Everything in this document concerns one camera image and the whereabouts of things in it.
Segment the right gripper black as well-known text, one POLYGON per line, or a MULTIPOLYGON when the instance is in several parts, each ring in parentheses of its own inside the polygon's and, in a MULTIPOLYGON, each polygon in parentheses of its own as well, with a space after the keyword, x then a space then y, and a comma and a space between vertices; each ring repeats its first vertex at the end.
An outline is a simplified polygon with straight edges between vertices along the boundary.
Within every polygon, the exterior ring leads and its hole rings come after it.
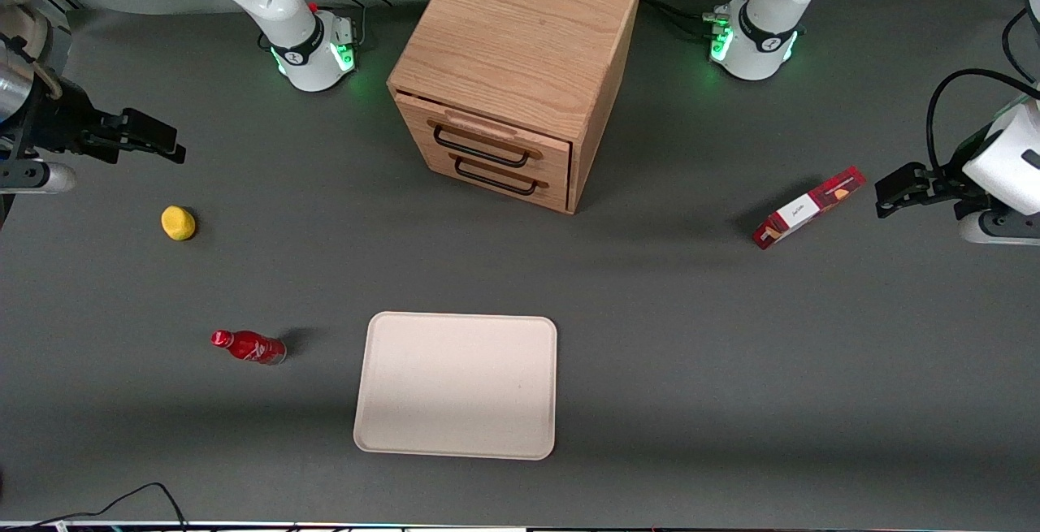
POLYGON ((94 109, 89 96, 78 85, 59 83, 64 92, 53 99, 45 81, 33 78, 26 102, 15 113, 15 143, 96 158, 111 165, 123 152, 145 152, 173 163, 185 162, 187 150, 177 144, 177 129, 140 110, 123 109, 120 115, 94 109))

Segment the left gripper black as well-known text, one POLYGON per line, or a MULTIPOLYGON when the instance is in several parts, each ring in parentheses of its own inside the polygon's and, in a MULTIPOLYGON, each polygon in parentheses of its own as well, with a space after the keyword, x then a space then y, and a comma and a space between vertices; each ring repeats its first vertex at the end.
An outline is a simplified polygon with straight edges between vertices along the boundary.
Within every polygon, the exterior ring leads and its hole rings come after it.
POLYGON ((947 175, 946 169, 926 168, 920 162, 908 162, 884 177, 884 188, 875 188, 874 213, 878 218, 890 217, 895 211, 921 204, 932 206, 952 202, 956 221, 984 213, 989 209, 989 194, 968 179, 961 179, 960 171, 947 175), (922 188, 905 194, 895 194, 888 188, 922 188))

